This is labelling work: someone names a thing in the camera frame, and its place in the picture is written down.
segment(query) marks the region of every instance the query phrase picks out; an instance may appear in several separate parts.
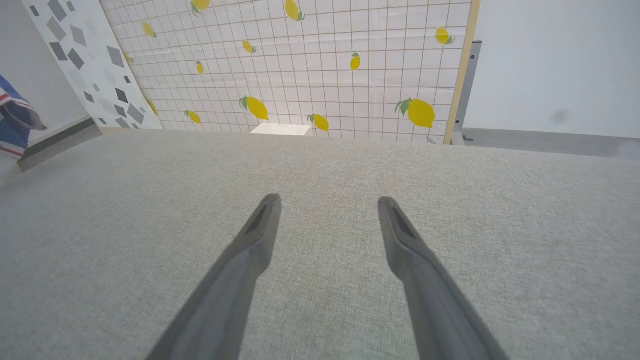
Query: striped fabric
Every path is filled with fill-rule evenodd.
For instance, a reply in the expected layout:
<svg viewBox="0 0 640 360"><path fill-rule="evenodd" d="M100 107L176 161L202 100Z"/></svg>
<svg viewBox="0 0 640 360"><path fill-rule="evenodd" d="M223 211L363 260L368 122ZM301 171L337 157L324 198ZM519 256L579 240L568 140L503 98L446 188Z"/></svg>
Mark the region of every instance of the striped fabric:
<svg viewBox="0 0 640 360"><path fill-rule="evenodd" d="M35 109L0 75L0 153L20 159L31 130L44 130Z"/></svg>

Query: white wall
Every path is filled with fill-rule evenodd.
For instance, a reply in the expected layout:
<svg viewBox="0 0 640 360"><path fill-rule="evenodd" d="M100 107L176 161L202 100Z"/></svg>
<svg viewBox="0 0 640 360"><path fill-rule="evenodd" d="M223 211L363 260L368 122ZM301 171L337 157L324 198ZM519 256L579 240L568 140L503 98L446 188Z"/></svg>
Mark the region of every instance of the white wall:
<svg viewBox="0 0 640 360"><path fill-rule="evenodd" d="M465 127L640 138L640 1L482 0Z"/></svg>
<svg viewBox="0 0 640 360"><path fill-rule="evenodd" d="M49 125L29 142L89 117L20 1L0 4L0 74Z"/></svg>

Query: geometric pattern panel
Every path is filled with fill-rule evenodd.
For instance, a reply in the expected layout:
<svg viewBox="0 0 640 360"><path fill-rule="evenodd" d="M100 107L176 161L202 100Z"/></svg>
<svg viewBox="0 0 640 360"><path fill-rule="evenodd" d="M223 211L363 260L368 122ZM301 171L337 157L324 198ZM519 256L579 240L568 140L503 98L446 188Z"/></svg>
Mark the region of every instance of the geometric pattern panel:
<svg viewBox="0 0 640 360"><path fill-rule="evenodd" d="M131 128L129 121L135 121L140 128L162 129L138 84L125 80L134 75L98 1L22 0L22 3L98 126ZM117 103L134 106L133 119Z"/></svg>

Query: white block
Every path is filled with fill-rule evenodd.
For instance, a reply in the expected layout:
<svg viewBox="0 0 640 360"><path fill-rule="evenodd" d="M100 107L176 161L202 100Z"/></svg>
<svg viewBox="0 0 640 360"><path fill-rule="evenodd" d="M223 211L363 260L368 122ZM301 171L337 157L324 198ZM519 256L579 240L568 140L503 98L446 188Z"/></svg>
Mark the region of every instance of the white block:
<svg viewBox="0 0 640 360"><path fill-rule="evenodd" d="M311 125L271 124L263 122L251 134L305 136L312 132Z"/></svg>

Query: wooden frame edge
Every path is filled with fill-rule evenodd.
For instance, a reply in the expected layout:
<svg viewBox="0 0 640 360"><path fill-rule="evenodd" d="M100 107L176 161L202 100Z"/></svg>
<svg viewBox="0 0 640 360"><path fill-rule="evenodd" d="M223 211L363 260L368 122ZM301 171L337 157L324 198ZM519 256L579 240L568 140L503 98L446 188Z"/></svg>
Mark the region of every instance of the wooden frame edge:
<svg viewBox="0 0 640 360"><path fill-rule="evenodd" d="M449 121L447 123L447 132L444 134L444 144L451 143L451 135L453 134L453 125L456 123L458 115L458 106L460 105L460 96L462 95L462 86L467 75L467 67L469 65L469 56L471 54L471 44L476 34L476 25L478 22L478 13L480 12L480 0L471 0L471 10L469 11L469 22L467 23L467 33L465 34L465 45L462 48L462 61L458 71L456 80L456 88L453 93L453 102L451 103L451 112L449 113Z"/></svg>

